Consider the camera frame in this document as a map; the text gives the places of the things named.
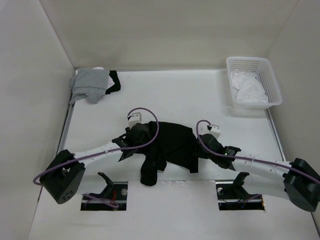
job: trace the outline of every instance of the rectangular opening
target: rectangular opening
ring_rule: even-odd
[[[238,191],[233,190],[233,181],[216,182],[215,187],[220,211],[265,210],[261,195],[250,194],[246,199],[240,199]]]
[[[114,182],[112,192],[107,199],[119,204],[119,208],[113,208],[97,200],[82,197],[81,211],[126,211],[128,196],[128,182]]]

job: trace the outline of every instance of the cable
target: cable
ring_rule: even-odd
[[[116,202],[112,202],[112,200],[110,200],[110,199],[97,198],[97,197],[95,197],[95,196],[89,195],[89,193],[85,193],[85,194],[82,194],[82,195],[90,199],[90,200],[88,200],[88,201],[84,204],[84,207],[86,207],[87,204],[90,203],[91,201],[94,201],[94,200],[95,200],[95,201],[99,201],[99,202],[101,202],[101,203],[103,203],[103,204],[105,204],[105,205],[108,205],[109,207],[112,207],[112,208],[114,208],[114,209],[119,208],[119,204],[116,203]]]
[[[256,194],[256,195],[254,195],[254,196],[252,196],[252,197],[250,197],[250,198],[248,198],[248,199],[246,199],[246,200],[239,200],[239,201],[237,201],[236,203],[237,204],[243,204],[243,203],[246,203],[246,202],[248,202],[248,201],[250,201],[250,200],[252,200],[252,199],[255,199],[255,198],[257,198],[257,197],[260,197],[261,196],[261,194]]]
[[[38,174],[34,179],[33,179],[33,183],[35,185],[38,185],[38,186],[41,186],[42,184],[40,182],[37,182],[37,180],[39,178],[41,178],[42,176],[54,171],[54,170],[57,170],[61,167],[64,167],[66,165],[69,165],[69,164],[72,164],[72,163],[75,163],[75,162],[78,162],[78,161],[81,161],[81,160],[85,160],[85,159],[89,159],[89,158],[93,158],[93,157],[97,157],[97,156],[100,156],[100,155],[103,155],[103,154],[107,154],[107,153],[112,153],[112,152],[115,152],[115,151],[123,151],[123,150],[132,150],[132,149],[140,149],[140,148],[144,148],[146,146],[148,146],[149,144],[151,144],[158,136],[158,133],[159,133],[159,121],[158,121],[158,118],[157,116],[149,109],[145,108],[145,107],[136,107],[134,109],[132,109],[131,111],[128,112],[127,116],[129,117],[130,114],[135,111],[135,110],[145,110],[149,113],[152,114],[152,116],[154,117],[155,119],[155,122],[156,122],[156,132],[155,132],[155,135],[153,136],[153,138],[148,141],[147,143],[145,144],[142,144],[142,145],[139,145],[139,146],[127,146],[127,147],[118,147],[118,148],[114,148],[114,149],[110,149],[108,151],[101,151],[101,152],[97,152],[97,153],[94,153],[94,154],[91,154],[91,155],[87,155],[87,156],[82,156],[82,157],[79,157],[79,158],[75,158],[75,159],[72,159],[72,160],[69,160],[69,161],[66,161],[64,163],[61,163],[61,164],[58,164],[54,167],[51,167],[47,170],[45,170],[44,172]]]
[[[208,121],[208,120],[200,120],[196,123],[196,127],[195,127],[195,130],[196,130],[196,135],[199,139],[199,142],[200,144],[202,145],[202,147],[207,150],[209,153],[215,155],[215,156],[218,156],[218,157],[223,157],[223,158],[229,158],[229,159],[240,159],[240,160],[247,160],[247,161],[251,161],[252,162],[252,158],[249,158],[249,157],[245,157],[245,156],[230,156],[230,155],[223,155],[223,154],[219,154],[217,152],[214,152],[212,151],[211,149],[209,149],[205,144],[204,142],[201,140],[200,138],[200,134],[199,134],[199,124],[200,123],[207,123],[209,125],[211,125],[211,123]],[[292,172],[295,172],[297,174],[300,174],[302,176],[304,176],[305,178],[315,182],[316,184],[320,184],[320,181],[315,179],[314,177],[304,173],[303,171],[300,171],[298,169],[295,169],[293,167],[289,167],[289,166],[286,166],[286,165],[282,165],[280,163],[277,163],[277,162],[272,162],[272,161],[265,161],[265,160],[260,160],[260,159],[254,159],[255,162],[257,163],[261,163],[261,164],[267,164],[267,165],[274,165],[274,166],[277,166],[277,167],[281,167],[281,168],[284,168],[284,169],[289,169],[290,171]]]

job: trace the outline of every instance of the black mount bracket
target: black mount bracket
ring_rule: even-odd
[[[74,155],[68,150],[62,150],[53,159],[47,169],[74,159]],[[50,193],[58,204],[69,201],[77,192],[82,177],[85,173],[83,163],[74,162],[65,167],[60,167],[40,177],[40,183]]]

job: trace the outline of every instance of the white wall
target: white wall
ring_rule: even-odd
[[[265,57],[298,0],[40,0],[76,67],[225,68]]]
[[[283,103],[272,108],[287,161],[320,173],[320,1],[300,0],[268,54]],[[320,207],[314,214],[320,227]]]
[[[25,240],[74,70],[38,0],[0,0],[0,239]]]

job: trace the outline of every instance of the white cloth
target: white cloth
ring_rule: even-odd
[[[253,73],[239,72],[231,73],[232,87],[235,89],[235,99],[246,103],[268,103],[268,96],[262,84]]]
[[[102,66],[97,66],[97,67],[94,67],[93,69],[100,69],[100,70],[104,70],[104,68]],[[111,88],[113,85],[115,85],[115,82],[113,81],[113,79],[109,76],[108,78],[108,85],[107,85],[107,88],[106,89],[109,89]]]

